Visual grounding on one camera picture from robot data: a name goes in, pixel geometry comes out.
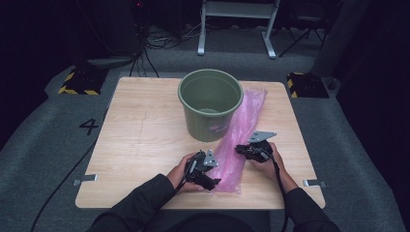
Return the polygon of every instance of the plastic bucket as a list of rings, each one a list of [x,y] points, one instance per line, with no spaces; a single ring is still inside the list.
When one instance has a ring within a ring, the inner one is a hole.
[[[241,105],[244,91],[232,75],[218,70],[187,74],[178,86],[190,135],[202,142],[222,138],[232,115]]]

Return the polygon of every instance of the metal stand leg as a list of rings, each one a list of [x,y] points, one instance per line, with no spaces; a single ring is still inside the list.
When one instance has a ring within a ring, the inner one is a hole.
[[[197,54],[202,56],[205,53],[205,16],[206,16],[206,0],[202,1],[202,13],[201,13],[201,34],[199,35],[199,45]]]
[[[274,48],[272,47],[272,42],[269,38],[271,36],[272,27],[274,26],[275,18],[277,17],[279,3],[280,3],[280,0],[275,1],[274,8],[272,9],[271,17],[269,18],[268,30],[266,32],[262,32],[262,39],[263,39],[263,42],[265,43],[266,49],[268,50],[268,56],[271,59],[277,58]]]

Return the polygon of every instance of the wooden table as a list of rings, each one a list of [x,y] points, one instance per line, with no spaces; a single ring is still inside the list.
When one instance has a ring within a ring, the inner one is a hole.
[[[134,188],[158,173],[166,175],[182,156],[212,149],[218,141],[199,142],[186,127],[178,99],[178,78],[123,77],[119,80],[100,137],[86,170],[97,174],[83,182],[75,200],[79,208],[110,208]],[[303,187],[316,179],[308,151],[284,86],[277,82],[240,81],[243,88],[268,91],[256,129],[275,131],[287,171],[318,205],[325,200],[320,187]],[[278,185],[248,162],[241,193],[192,192],[175,196],[165,209],[283,209]]]

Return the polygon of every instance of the left hand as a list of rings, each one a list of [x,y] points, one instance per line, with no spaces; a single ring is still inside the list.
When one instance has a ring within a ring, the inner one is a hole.
[[[184,177],[185,174],[185,166],[187,165],[187,162],[195,155],[195,153],[189,154],[184,156],[180,163],[176,165],[169,173],[166,175],[166,177],[169,179],[171,182],[172,186],[176,189],[178,185],[180,184],[182,178]],[[178,193],[181,192],[190,192],[190,191],[202,191],[204,188],[202,186],[196,185],[194,183],[189,183],[186,182],[184,186],[178,191]]]

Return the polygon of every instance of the pink plastic bag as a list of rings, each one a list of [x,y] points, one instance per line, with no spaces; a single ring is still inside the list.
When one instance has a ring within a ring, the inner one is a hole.
[[[241,192],[241,178],[245,165],[245,157],[238,155],[235,147],[248,144],[259,119],[267,91],[245,90],[244,99],[236,109],[226,135],[214,151],[218,167],[208,172],[209,177],[221,179],[214,190],[223,192]]]

